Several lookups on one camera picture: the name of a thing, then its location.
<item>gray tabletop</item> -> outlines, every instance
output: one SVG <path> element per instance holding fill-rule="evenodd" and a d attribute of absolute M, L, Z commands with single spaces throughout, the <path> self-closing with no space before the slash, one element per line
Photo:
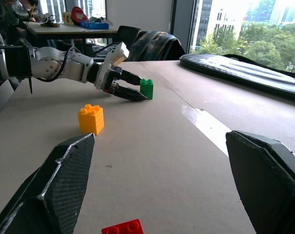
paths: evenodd
<path fill-rule="evenodd" d="M 130 62 L 122 67 L 153 79 L 153 100 L 129 102 L 92 84 L 66 79 L 34 80 L 30 94 L 28 82 L 22 82 L 0 114 L 0 212 L 58 143 L 80 134 L 77 112 L 90 103 L 104 108 L 105 127 L 96 137 L 74 233 L 100 233 L 106 226 L 136 218 L 147 234 L 255 233 L 227 155 L 183 110 L 205 109 L 240 130 L 255 126 L 244 123 L 249 115 L 258 125 L 253 132 L 261 133 L 264 124 L 252 113 L 266 100 L 271 109 L 281 108 L 283 125 L 273 130 L 278 137 L 280 131 L 295 136 L 295 131 L 287 133 L 284 123 L 291 117 L 295 121 L 295 106 L 199 76 L 175 61 Z M 240 100 L 231 96 L 237 94 Z M 241 100 L 250 100 L 250 111 L 242 117 L 237 115 Z"/>

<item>robotic arm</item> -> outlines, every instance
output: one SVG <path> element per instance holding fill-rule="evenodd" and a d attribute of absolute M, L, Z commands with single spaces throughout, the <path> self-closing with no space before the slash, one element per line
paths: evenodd
<path fill-rule="evenodd" d="M 123 70 L 117 65 L 129 55 L 124 43 L 120 43 L 106 56 L 99 65 L 93 58 L 72 51 L 59 51 L 52 47 L 40 49 L 26 46 L 0 46 L 0 80 L 17 77 L 31 77 L 43 82 L 52 82 L 59 78 L 68 78 L 78 82 L 91 82 L 99 90 L 131 101 L 146 100 L 138 90 L 125 88 L 118 84 L 124 80 L 133 85 L 140 85 L 141 78 Z"/>

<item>black cable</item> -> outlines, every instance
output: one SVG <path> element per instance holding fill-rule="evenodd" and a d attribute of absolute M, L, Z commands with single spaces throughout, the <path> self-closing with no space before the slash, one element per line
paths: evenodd
<path fill-rule="evenodd" d="M 75 49 L 76 51 L 78 51 L 79 53 L 81 53 L 76 47 L 71 47 L 67 50 L 67 52 L 65 53 L 64 55 L 64 60 L 63 60 L 63 63 L 58 71 L 58 73 L 52 78 L 52 79 L 43 79 L 43 78 L 36 78 L 36 79 L 39 79 L 40 81 L 43 81 L 43 82 L 52 82 L 52 81 L 55 81 L 56 79 L 59 78 L 59 76 L 61 75 L 61 73 L 63 72 L 64 70 L 64 67 L 66 65 L 66 61 L 68 59 L 68 54 L 69 52 L 72 50 L 72 49 Z"/>

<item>black chair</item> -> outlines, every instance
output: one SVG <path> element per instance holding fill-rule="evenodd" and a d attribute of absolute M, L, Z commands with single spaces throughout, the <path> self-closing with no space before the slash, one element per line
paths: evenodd
<path fill-rule="evenodd" d="M 140 30 L 140 28 L 120 26 L 116 36 L 113 38 L 113 43 L 107 46 L 94 47 L 93 50 L 95 52 L 93 56 L 105 58 L 108 52 L 111 51 L 115 45 L 118 45 L 121 42 L 126 45 L 127 49 L 130 49 L 130 47 L 136 42 Z"/>

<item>desk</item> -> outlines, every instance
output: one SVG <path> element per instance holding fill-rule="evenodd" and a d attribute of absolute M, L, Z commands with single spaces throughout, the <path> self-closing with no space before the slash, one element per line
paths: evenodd
<path fill-rule="evenodd" d="M 28 30 L 41 39 L 88 39 L 113 38 L 117 33 L 113 29 L 87 29 L 61 23 L 59 28 L 41 27 L 41 23 L 29 22 Z"/>
<path fill-rule="evenodd" d="M 198 75 L 178 61 L 122 67 L 153 79 L 153 100 L 129 102 L 66 79 L 34 80 L 30 94 L 22 82 L 0 114 L 0 212 L 58 143 L 80 134 L 77 112 L 91 103 L 104 108 L 105 127 L 75 234 L 135 218 L 146 234 L 254 234 L 228 157 L 181 107 L 282 140 L 295 153 L 295 104 Z"/>

